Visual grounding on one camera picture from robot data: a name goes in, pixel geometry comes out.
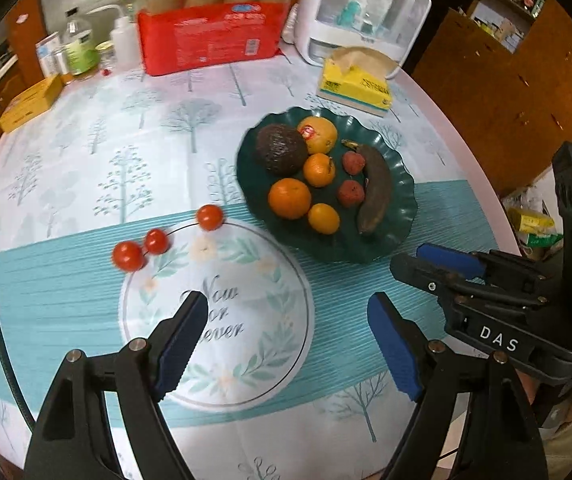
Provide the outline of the large yellow orange with sticker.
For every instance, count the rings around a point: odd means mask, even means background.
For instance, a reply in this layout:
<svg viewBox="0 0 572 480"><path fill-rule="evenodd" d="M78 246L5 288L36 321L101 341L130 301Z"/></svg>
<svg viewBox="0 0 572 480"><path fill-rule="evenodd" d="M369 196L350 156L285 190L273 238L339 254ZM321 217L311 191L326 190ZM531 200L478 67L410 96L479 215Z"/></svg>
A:
<svg viewBox="0 0 572 480"><path fill-rule="evenodd" d="M335 125L321 116L304 118L297 126L297 131L306 142L310 155L328 154L338 139L338 131Z"/></svg>

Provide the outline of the small red cherry tomato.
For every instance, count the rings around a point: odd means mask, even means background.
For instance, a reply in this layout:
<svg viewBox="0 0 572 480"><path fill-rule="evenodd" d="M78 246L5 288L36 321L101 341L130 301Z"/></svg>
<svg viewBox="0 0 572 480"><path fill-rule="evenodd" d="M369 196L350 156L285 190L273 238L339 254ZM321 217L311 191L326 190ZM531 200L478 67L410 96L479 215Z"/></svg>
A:
<svg viewBox="0 0 572 480"><path fill-rule="evenodd" d="M151 255L162 255L170 247L169 237L162 229L151 229L144 238L144 247Z"/></svg>

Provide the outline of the medium mandarin orange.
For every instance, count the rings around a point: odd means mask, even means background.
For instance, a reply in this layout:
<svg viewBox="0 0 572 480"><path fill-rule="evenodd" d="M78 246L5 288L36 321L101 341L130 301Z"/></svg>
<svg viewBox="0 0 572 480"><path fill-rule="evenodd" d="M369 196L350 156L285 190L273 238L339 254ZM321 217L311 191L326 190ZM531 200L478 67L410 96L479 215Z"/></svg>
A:
<svg viewBox="0 0 572 480"><path fill-rule="evenodd" d="M336 167L333 159L326 154L310 155L302 167L303 177L312 188L325 188L333 183Z"/></svg>

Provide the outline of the clear bottle green label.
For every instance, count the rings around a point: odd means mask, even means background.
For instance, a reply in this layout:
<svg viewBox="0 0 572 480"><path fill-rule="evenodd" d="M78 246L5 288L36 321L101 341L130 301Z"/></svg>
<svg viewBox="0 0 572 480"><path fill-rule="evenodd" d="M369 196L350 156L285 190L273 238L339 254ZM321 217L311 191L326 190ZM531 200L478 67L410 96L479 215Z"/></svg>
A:
<svg viewBox="0 0 572 480"><path fill-rule="evenodd" d="M80 77L96 70L100 57L95 49L92 25L82 18L77 8L69 9L66 18L64 48L70 73L73 77Z"/></svg>

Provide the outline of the large mandarin orange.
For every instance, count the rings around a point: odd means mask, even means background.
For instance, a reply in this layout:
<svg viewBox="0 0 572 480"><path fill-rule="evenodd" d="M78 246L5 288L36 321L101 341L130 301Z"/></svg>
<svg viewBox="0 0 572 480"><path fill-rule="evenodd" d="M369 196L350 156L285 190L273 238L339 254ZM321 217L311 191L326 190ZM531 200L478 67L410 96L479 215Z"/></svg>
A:
<svg viewBox="0 0 572 480"><path fill-rule="evenodd" d="M269 207L283 219L302 218L308 213L311 203L312 195L308 186L294 178L280 179L269 190Z"/></svg>

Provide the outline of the yellow flat box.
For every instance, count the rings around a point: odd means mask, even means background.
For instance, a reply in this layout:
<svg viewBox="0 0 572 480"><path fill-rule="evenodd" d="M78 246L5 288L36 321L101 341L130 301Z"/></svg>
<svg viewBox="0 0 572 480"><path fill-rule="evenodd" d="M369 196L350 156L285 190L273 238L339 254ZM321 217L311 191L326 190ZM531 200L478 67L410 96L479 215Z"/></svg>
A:
<svg viewBox="0 0 572 480"><path fill-rule="evenodd" d="M26 122L47 112L59 98L62 88L64 88L62 77L55 74L42 79L15 96L0 118L2 131L11 133Z"/></svg>

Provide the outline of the dark avocado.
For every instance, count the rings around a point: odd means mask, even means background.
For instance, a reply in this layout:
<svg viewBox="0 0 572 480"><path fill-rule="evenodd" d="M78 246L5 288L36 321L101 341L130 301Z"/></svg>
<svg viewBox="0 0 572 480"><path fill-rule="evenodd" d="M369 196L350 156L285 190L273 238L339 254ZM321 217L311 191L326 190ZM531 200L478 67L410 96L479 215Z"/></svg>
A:
<svg viewBox="0 0 572 480"><path fill-rule="evenodd" d="M271 124L257 133L256 159L270 174L290 177L296 174L309 157L307 143L291 126Z"/></svg>

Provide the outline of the overripe dark banana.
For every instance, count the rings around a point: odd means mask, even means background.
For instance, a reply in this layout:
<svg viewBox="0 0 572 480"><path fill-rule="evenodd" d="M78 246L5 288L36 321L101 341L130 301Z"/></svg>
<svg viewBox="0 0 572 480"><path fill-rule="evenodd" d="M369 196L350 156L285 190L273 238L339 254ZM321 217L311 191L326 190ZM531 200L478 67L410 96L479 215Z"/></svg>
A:
<svg viewBox="0 0 572 480"><path fill-rule="evenodd" d="M356 217L362 235L373 234L385 218L392 199L392 177L382 153L368 144L342 140L342 145L365 160L365 198Z"/></svg>

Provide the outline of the white cosmetic storage box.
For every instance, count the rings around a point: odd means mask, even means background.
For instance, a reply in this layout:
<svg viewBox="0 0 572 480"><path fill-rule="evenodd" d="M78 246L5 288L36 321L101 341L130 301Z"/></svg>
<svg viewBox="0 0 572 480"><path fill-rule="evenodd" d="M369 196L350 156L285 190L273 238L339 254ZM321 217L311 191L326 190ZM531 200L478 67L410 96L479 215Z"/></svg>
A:
<svg viewBox="0 0 572 480"><path fill-rule="evenodd" d="M431 0L298 0L282 32L285 44L321 66L342 47L374 49L392 59L397 76L428 17Z"/></svg>

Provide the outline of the reddish brown lychee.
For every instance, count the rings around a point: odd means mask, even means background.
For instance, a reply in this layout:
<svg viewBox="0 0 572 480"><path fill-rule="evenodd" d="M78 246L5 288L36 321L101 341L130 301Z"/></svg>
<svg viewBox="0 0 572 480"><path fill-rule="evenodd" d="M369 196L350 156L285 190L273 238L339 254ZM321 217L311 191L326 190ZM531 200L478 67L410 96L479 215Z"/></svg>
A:
<svg viewBox="0 0 572 480"><path fill-rule="evenodd" d="M357 176L366 166L365 158L356 152L345 152L341 157L342 168L351 177Z"/></svg>

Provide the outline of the small white blue carton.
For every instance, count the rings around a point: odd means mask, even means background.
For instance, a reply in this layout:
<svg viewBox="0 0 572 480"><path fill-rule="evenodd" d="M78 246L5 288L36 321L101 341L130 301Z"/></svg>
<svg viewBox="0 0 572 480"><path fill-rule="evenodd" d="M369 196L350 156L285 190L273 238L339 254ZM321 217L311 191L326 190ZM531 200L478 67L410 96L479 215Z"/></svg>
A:
<svg viewBox="0 0 572 480"><path fill-rule="evenodd" d="M53 32L36 44L36 57L44 78L58 73L55 52L62 46L59 33Z"/></svg>

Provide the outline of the small glass jar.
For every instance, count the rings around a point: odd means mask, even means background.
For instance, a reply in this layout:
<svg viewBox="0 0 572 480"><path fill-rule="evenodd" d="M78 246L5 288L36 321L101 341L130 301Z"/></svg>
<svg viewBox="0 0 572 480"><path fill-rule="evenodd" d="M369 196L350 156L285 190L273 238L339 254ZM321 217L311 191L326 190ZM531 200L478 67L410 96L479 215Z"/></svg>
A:
<svg viewBox="0 0 572 480"><path fill-rule="evenodd" d="M114 44L111 40L106 40L98 44L95 50L100 60L98 63L100 73L103 76L109 76L114 71L117 63Z"/></svg>

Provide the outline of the red paper cup package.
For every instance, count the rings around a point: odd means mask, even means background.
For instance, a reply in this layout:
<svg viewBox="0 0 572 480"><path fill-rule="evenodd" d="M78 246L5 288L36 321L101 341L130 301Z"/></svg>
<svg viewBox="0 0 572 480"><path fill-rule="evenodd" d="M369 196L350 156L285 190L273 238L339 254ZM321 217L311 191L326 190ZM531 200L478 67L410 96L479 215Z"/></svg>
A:
<svg viewBox="0 0 572 480"><path fill-rule="evenodd" d="M144 0L136 14L150 76L277 54L292 0Z"/></svg>

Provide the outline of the red cherry tomato near plate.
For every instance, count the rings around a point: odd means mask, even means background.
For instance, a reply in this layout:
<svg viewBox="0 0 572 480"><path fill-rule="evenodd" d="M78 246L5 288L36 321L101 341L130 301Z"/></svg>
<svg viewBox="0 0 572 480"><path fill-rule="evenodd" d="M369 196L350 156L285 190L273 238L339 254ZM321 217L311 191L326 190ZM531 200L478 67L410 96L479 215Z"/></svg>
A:
<svg viewBox="0 0 572 480"><path fill-rule="evenodd" d="M196 220L201 229L212 232L224 223L224 212L220 206L208 204L196 211Z"/></svg>

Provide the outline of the yellow tissue pack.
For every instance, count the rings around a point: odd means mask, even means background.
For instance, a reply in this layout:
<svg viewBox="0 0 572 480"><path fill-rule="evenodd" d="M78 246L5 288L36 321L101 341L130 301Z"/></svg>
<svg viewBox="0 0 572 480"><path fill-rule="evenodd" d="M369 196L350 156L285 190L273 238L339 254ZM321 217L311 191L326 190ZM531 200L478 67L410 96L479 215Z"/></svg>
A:
<svg viewBox="0 0 572 480"><path fill-rule="evenodd" d="M379 50L343 47L324 60L316 95L355 110L384 117L392 104L389 79L400 65Z"/></svg>

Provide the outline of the dark green scalloped plate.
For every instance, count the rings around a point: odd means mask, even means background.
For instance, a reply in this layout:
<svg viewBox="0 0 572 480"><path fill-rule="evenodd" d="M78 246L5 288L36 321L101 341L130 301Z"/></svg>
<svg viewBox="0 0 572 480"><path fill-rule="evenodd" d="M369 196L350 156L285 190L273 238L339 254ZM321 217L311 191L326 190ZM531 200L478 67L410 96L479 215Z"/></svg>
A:
<svg viewBox="0 0 572 480"><path fill-rule="evenodd" d="M280 180L266 171L256 159L257 133L271 124L284 124L295 128L306 117L321 116L330 120L338 131L338 140L329 156L337 168L333 183L325 188L311 191L312 202L324 203L336 209L340 217L340 228L333 235L323 235L310 227L307 219L282 219L270 209L268 194L272 184ZM348 148L342 140L351 140L377 148L384 156L392 177L392 199L385 218L370 235L358 231L356 217L359 206L344 208L337 200L337 188L351 177L341 168L341 157ZM305 110L292 107L283 113L269 114L245 133L240 142L236 158L236 177L250 213L263 223L266 229L281 243L301 250L323 262L369 263L385 258L408 238L417 212L414 193L414 179L406 170L401 155L390 148L382 135L364 127L356 118L337 115L327 108ZM353 179L366 187L366 170Z"/></svg>

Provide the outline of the white squeeze bottle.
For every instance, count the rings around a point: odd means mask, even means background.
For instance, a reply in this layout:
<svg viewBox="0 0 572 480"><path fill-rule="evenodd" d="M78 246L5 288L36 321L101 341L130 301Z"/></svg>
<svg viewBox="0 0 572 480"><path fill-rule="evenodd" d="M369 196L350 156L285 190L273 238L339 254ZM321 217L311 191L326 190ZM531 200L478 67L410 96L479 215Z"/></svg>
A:
<svg viewBox="0 0 572 480"><path fill-rule="evenodd" d="M114 44L117 70L132 70L141 65L140 36L136 25L123 12L121 6L116 4L106 4L88 11L88 14L95 14L104 11L115 10L117 16L114 19L114 26L109 34L109 39Z"/></svg>

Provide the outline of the large red cherry tomato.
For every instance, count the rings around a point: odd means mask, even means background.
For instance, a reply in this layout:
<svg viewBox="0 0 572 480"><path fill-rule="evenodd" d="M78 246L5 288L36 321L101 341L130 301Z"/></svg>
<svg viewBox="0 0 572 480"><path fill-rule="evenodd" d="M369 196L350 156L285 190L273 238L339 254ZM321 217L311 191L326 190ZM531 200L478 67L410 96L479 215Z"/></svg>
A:
<svg viewBox="0 0 572 480"><path fill-rule="evenodd" d="M145 257L139 244L132 240L118 243L111 253L111 261L116 268L126 273L140 270L145 264Z"/></svg>

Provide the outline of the small yellow-orange citrus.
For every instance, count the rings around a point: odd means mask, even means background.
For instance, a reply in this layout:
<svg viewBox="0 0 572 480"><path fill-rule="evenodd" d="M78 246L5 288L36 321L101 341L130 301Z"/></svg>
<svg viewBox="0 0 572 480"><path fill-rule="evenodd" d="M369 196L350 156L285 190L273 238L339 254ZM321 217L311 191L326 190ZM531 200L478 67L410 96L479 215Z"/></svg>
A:
<svg viewBox="0 0 572 480"><path fill-rule="evenodd" d="M307 214L310 227L323 235L333 235L340 228L338 212L324 203L314 204Z"/></svg>

